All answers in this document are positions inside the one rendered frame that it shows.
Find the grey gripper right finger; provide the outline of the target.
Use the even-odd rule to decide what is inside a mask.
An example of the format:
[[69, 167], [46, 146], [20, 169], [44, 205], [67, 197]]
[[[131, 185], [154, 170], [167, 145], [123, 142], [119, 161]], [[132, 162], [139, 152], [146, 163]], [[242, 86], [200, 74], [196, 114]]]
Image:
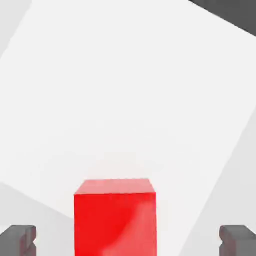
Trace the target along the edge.
[[256, 234], [245, 225], [222, 225], [219, 256], [256, 256]]

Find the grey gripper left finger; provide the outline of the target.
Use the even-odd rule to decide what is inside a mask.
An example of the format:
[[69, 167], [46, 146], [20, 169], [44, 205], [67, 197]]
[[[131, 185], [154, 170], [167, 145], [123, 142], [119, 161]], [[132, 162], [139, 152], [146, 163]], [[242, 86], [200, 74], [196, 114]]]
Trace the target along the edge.
[[0, 225], [0, 256], [37, 256], [34, 225]]

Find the small red cube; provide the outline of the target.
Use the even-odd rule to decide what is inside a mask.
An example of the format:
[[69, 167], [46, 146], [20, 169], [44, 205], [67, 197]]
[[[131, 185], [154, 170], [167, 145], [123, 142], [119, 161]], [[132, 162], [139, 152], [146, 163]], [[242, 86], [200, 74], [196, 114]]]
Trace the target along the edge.
[[74, 256], [158, 256], [147, 178], [87, 179], [74, 194]]

